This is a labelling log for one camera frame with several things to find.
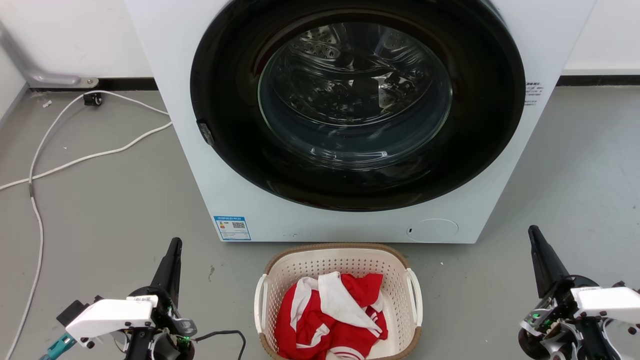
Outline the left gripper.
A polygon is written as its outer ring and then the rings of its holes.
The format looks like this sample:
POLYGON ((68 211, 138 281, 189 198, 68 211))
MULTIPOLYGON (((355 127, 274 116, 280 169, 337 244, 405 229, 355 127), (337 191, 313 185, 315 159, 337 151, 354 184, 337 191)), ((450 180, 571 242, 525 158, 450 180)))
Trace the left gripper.
POLYGON ((65 330, 91 349, 100 337, 120 338, 126 360, 192 360, 195 322, 178 312, 183 241, 173 237, 150 286, 125 299, 100 296, 65 310, 65 330))

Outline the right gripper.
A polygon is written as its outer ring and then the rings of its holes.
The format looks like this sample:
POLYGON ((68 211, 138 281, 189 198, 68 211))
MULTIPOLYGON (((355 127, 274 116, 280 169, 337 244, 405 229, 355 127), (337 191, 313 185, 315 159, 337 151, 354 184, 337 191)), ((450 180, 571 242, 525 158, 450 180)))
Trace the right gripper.
POLYGON ((625 360, 608 330, 618 322, 639 333, 639 292, 570 275, 537 225, 528 237, 540 301, 519 323, 521 350, 533 360, 625 360))

